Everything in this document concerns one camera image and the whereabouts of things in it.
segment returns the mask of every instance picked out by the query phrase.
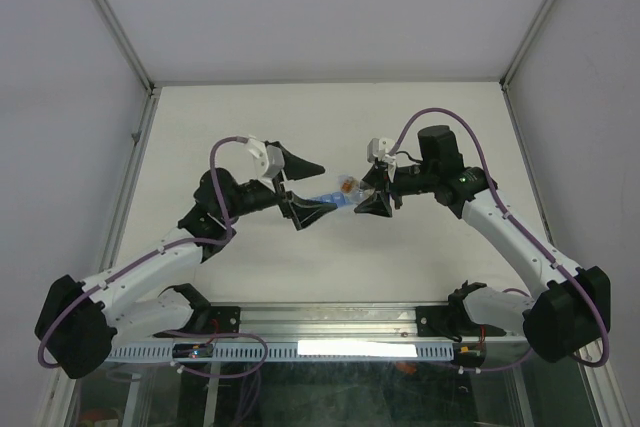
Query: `bright white rectangle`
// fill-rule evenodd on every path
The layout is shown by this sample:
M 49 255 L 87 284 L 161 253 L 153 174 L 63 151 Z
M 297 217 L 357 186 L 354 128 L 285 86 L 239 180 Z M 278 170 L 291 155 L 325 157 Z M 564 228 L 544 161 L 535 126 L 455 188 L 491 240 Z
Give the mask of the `bright white rectangle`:
M 413 344 L 385 344 L 362 340 L 300 340 L 298 355 L 337 355 L 355 357 L 418 357 Z

